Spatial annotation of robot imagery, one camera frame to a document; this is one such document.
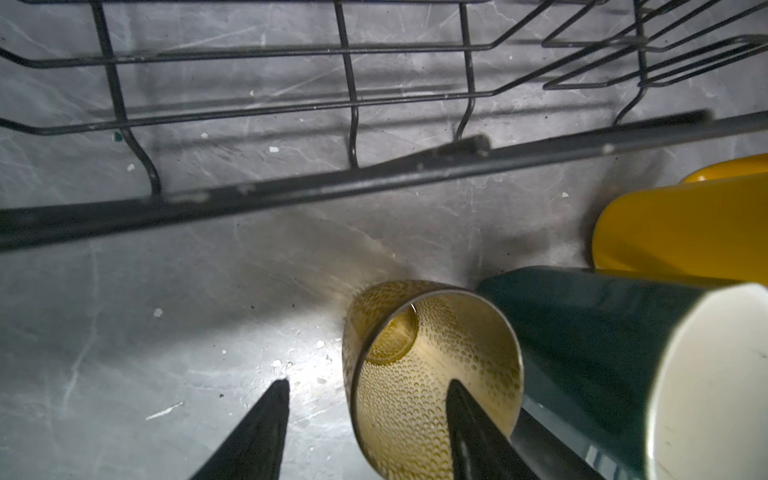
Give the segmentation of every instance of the green mug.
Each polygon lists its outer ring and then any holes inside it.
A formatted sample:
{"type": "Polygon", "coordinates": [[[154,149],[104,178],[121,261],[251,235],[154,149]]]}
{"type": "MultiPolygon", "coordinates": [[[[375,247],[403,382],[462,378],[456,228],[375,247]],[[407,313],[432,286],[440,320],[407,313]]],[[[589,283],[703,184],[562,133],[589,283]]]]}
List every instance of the green mug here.
{"type": "Polygon", "coordinates": [[[764,286],[536,266],[478,292],[518,334],[526,395],[632,475],[768,478],[764,286]]]}

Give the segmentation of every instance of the textured drinking glass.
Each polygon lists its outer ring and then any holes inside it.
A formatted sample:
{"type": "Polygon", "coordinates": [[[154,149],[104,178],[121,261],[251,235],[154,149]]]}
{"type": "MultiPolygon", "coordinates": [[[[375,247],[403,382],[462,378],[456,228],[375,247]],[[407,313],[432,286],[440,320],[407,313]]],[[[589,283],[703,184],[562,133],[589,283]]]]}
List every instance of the textured drinking glass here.
{"type": "Polygon", "coordinates": [[[460,380],[506,436],[520,412],[521,351],[507,319],[468,290],[421,280],[360,293],[344,328],[355,437],[390,480],[452,479],[445,396],[460,380]]]}

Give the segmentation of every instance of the mug rim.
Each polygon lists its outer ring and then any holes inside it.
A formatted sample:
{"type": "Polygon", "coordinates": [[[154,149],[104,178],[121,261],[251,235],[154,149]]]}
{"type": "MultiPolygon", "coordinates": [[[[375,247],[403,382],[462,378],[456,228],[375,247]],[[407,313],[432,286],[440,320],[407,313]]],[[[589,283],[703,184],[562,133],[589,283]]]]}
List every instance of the mug rim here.
{"type": "MultiPolygon", "coordinates": [[[[510,332],[512,337],[512,342],[515,344],[515,348],[517,349],[517,363],[520,367],[520,386],[522,391],[525,390],[525,366],[523,365],[522,350],[520,347],[520,342],[518,341],[518,336],[515,333],[515,330],[512,329],[512,325],[507,319],[507,316],[491,300],[485,298],[484,296],[476,292],[463,289],[458,286],[441,287],[436,290],[430,290],[428,292],[420,293],[418,295],[408,298],[407,300],[403,300],[400,306],[394,309],[383,321],[379,322],[378,325],[376,325],[373,329],[371,329],[371,332],[366,337],[365,341],[362,342],[360,346],[360,350],[357,354],[357,358],[355,360],[355,366],[352,371],[352,378],[349,383],[349,417],[352,420],[352,429],[355,432],[355,440],[357,441],[357,444],[359,445],[363,456],[366,457],[366,460],[368,461],[368,463],[373,467],[374,470],[376,470],[376,473],[379,473],[380,475],[381,475],[381,472],[379,472],[376,469],[376,467],[374,467],[375,462],[368,456],[368,452],[366,451],[366,449],[362,447],[364,444],[362,442],[362,436],[360,435],[358,422],[357,422],[357,387],[360,380],[360,373],[362,372],[362,365],[366,361],[368,352],[373,346],[373,343],[376,340],[376,338],[384,330],[384,327],[393,318],[395,318],[395,316],[397,316],[403,310],[409,308],[414,303],[417,303],[425,298],[429,298],[430,296],[435,296],[435,295],[447,294],[447,293],[454,293],[458,295],[466,295],[466,296],[474,297],[476,300],[480,300],[481,302],[485,303],[487,306],[491,307],[491,309],[496,312],[496,314],[498,315],[498,318],[507,326],[507,330],[510,332]]],[[[518,411],[516,412],[515,421],[512,423],[513,429],[515,428],[515,425],[517,425],[518,418],[520,416],[520,409],[522,409],[522,401],[518,411]]]]}

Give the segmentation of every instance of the yellow cup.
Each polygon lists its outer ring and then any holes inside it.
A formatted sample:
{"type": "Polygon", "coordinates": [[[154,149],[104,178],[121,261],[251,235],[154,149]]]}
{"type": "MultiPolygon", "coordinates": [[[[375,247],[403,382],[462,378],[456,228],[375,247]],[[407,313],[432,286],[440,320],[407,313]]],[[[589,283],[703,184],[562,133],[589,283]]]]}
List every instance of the yellow cup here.
{"type": "Polygon", "coordinates": [[[505,435],[523,366],[509,322],[476,293],[442,283],[372,286],[349,308],[343,370],[355,437],[390,480],[453,479],[445,396],[460,380],[505,435]]]}
{"type": "Polygon", "coordinates": [[[694,181],[614,200],[592,237],[598,269],[708,276],[768,286],[768,173],[694,181]]]}

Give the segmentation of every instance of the white speck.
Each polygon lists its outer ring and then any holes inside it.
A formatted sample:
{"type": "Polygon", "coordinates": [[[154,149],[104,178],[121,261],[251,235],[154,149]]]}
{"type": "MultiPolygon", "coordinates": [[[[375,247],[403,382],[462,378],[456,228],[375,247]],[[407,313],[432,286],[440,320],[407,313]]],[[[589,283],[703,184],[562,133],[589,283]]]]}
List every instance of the white speck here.
{"type": "Polygon", "coordinates": [[[172,406],[172,407],[168,407],[167,409],[163,410],[162,412],[157,412],[157,413],[155,413],[154,415],[149,415],[149,416],[148,416],[146,419],[144,419],[144,420],[152,420],[152,419],[156,419],[157,417],[161,417],[161,416],[163,416],[163,415],[168,415],[168,414],[170,413],[170,411],[171,411],[171,410],[173,410],[173,409],[175,409],[175,408],[177,408],[177,407],[180,407],[180,406],[182,406],[183,404],[184,404],[184,402],[179,402],[179,403],[177,403],[176,405],[174,405],[174,406],[172,406]]]}

